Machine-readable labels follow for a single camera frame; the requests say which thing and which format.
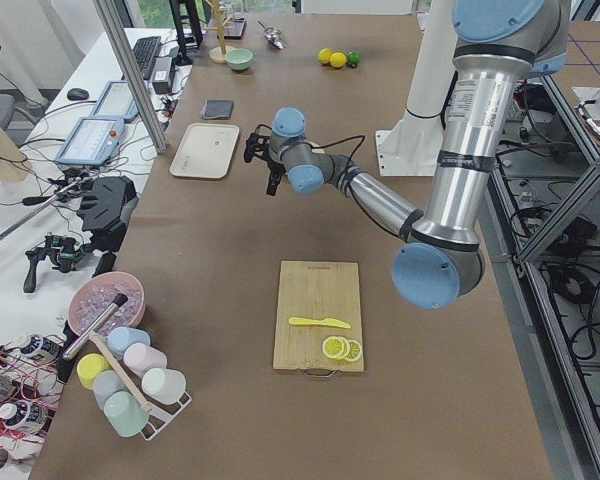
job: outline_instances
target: gray chair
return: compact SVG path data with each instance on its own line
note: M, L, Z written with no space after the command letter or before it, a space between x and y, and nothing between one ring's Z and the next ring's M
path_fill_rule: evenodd
M16 107L16 101L11 95L0 93L0 128L5 131L7 130L15 112L20 113L33 125L38 121L36 117L31 115L25 109Z

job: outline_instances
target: keyboard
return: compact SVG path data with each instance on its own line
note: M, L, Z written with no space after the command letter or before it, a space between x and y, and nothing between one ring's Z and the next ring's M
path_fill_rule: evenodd
M142 78L149 80L156 64L156 57L160 52L160 37L139 38L133 46L133 56L138 62Z

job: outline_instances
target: computer mouse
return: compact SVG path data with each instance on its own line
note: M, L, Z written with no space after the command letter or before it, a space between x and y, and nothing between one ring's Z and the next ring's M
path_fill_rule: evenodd
M89 92L87 92L84 88L72 88L67 92L67 98L71 101L88 100Z

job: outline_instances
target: blue joint cap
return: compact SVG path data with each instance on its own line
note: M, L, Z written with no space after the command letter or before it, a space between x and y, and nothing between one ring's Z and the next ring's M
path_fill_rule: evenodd
M307 121L300 110L293 107L283 107L273 119L273 131L281 137L293 138L304 134Z
M416 307L444 308L460 294L460 276L444 253L426 243L408 243L393 260L391 278L398 293Z
M289 182L296 193L309 195L324 185L322 170L315 165L297 165L289 170Z
M544 0L456 0L453 27L467 42L495 42L529 23L543 3Z
M540 60L533 64L533 68L525 75L525 78L533 78L542 75L551 75L564 67L567 59L567 52L556 55L555 57Z

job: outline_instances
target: pink cup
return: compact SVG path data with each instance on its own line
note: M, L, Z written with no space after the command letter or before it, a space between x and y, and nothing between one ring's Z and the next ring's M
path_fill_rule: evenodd
M127 348L123 361L140 378L152 368L167 368L167 356L144 343L134 343Z

